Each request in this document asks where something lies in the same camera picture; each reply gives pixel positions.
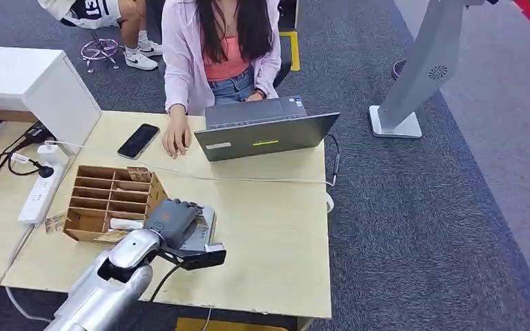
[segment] smartphone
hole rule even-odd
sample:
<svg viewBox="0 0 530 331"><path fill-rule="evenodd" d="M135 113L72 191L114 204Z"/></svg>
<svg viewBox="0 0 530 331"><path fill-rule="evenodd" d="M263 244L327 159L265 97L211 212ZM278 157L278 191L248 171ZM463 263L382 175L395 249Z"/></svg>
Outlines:
<svg viewBox="0 0 530 331"><path fill-rule="evenodd" d="M157 136L159 128L149 124L141 124L137 131L125 141L117 153L128 159L137 159L139 155L149 146L149 143Z"/></svg>

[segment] gray laptop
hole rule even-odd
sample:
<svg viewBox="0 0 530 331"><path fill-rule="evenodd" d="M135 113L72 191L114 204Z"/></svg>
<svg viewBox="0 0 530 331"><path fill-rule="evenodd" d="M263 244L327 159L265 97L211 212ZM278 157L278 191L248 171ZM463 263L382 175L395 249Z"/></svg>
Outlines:
<svg viewBox="0 0 530 331"><path fill-rule="evenodd" d="M206 128L222 129L247 124L308 116L302 98L287 97L206 107Z"/></svg>
<svg viewBox="0 0 530 331"><path fill-rule="evenodd" d="M318 146L339 116L308 116L299 96L233 103L207 107L194 134L212 162Z"/></svg>

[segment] power strip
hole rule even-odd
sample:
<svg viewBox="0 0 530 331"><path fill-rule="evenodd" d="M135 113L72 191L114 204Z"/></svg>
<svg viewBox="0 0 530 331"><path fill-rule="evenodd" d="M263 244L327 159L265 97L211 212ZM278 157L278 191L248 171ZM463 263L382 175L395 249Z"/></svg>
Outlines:
<svg viewBox="0 0 530 331"><path fill-rule="evenodd" d="M48 178L37 178L21 213L19 213L18 221L38 225L45 219L50 209L54 194L62 180L65 165L52 165L50 163L44 165L54 168L54 174Z"/></svg>

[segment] white sneaker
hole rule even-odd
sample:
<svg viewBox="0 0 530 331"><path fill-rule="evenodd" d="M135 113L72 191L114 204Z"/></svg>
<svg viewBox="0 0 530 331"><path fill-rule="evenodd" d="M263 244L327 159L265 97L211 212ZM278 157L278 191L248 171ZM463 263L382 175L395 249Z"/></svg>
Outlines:
<svg viewBox="0 0 530 331"><path fill-rule="evenodd" d="M125 55L125 63L127 63L127 66L134 67L134 68L141 69L141 70L153 70L157 68L157 62L153 61L152 59L148 59L141 52L130 53L130 54L125 52L124 55Z"/></svg>
<svg viewBox="0 0 530 331"><path fill-rule="evenodd" d="M147 40L143 43L140 43L139 49L141 50L141 53L146 57L154 57L156 55L161 55L164 53L161 51L161 45L151 40Z"/></svg>

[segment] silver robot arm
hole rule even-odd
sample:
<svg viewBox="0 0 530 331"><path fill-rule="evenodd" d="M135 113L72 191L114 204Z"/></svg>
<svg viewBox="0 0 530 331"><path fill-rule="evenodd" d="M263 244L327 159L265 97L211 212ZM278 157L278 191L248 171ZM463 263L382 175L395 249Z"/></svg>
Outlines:
<svg viewBox="0 0 530 331"><path fill-rule="evenodd" d="M178 199L162 201L145 228L129 233L111 251L102 252L71 287L46 331L107 331L145 292L153 277L151 261L166 259L178 268L195 270L224 263L221 243L204 251L179 250L195 231L202 207Z"/></svg>
<svg viewBox="0 0 530 331"><path fill-rule="evenodd" d="M111 330L151 283L153 269L145 260L159 249L160 239L151 230L135 230L102 252L72 286L46 330Z"/></svg>

